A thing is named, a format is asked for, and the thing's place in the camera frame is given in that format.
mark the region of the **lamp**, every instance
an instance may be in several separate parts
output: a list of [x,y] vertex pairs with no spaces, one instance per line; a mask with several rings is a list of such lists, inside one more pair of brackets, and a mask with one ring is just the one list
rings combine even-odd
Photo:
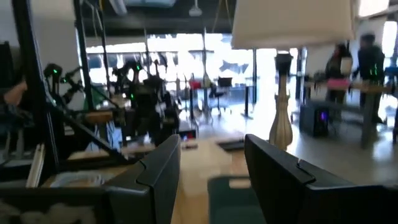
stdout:
[[279,90],[269,142],[286,150],[292,142],[287,114],[289,48],[354,39],[353,2],[349,0],[238,0],[234,15],[234,49],[276,48]]

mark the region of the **office chair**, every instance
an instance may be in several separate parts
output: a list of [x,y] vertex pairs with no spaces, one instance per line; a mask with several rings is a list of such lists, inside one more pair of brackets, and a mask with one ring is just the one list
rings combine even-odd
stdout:
[[229,89],[232,87],[232,78],[218,78],[217,80],[217,86],[212,83],[210,86],[210,94],[209,98],[210,99],[217,99],[217,109],[219,112],[219,115],[221,115],[221,108],[226,111],[228,105],[227,103],[224,105],[220,106],[220,98],[222,96],[229,96]]

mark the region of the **purple light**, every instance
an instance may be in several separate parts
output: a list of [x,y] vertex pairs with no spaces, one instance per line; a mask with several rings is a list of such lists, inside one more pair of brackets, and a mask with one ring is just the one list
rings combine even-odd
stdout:
[[321,113],[321,120],[322,120],[322,121],[326,121],[327,119],[328,119],[327,113],[326,113],[326,112],[322,112],[322,113]]

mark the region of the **floor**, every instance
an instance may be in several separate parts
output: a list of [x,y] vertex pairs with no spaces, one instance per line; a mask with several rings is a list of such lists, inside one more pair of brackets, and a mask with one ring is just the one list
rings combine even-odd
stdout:
[[[291,93],[294,93],[293,86],[294,83],[291,83]],[[231,114],[223,113],[220,117],[214,111],[213,124],[201,125],[199,138],[227,136],[239,131],[267,139],[275,115],[275,101],[270,97],[275,93],[275,89],[276,87],[272,86],[260,92],[259,102],[251,108],[253,119],[244,119],[241,116],[243,105],[232,107]],[[346,101],[349,104],[358,104],[359,93],[348,95]],[[297,110],[297,105],[294,99],[290,99],[289,112]],[[292,125],[294,137],[287,151],[356,184],[398,183],[398,146],[392,145],[391,132],[396,105],[395,98],[383,96],[379,115],[382,118],[388,117],[388,125],[377,127],[377,134],[370,148],[360,148],[361,131],[354,126],[341,124],[337,134],[315,139],[300,133],[295,119]]]

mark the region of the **wall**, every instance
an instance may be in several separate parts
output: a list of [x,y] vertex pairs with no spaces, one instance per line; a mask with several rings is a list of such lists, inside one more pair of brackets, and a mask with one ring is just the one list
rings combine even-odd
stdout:
[[[32,17],[42,68],[56,63],[66,72],[79,66],[72,1],[32,1]],[[14,63],[18,64],[19,41],[11,0],[0,1],[0,41],[10,42]],[[81,76],[77,74],[74,78],[77,82]],[[68,87],[60,85],[60,93],[65,93]],[[76,94],[70,108],[80,110],[82,107],[83,94]]]
[[11,1],[0,1],[0,42],[8,41],[14,65],[19,65],[19,42],[15,28],[14,15],[12,13]]
[[[79,67],[78,45],[73,21],[34,17],[37,45],[42,68],[48,63],[55,63],[63,68],[63,74]],[[73,79],[78,82],[81,75],[77,73]],[[69,84],[60,84],[60,94],[70,88]],[[71,110],[83,109],[82,93],[77,93],[68,105]]]

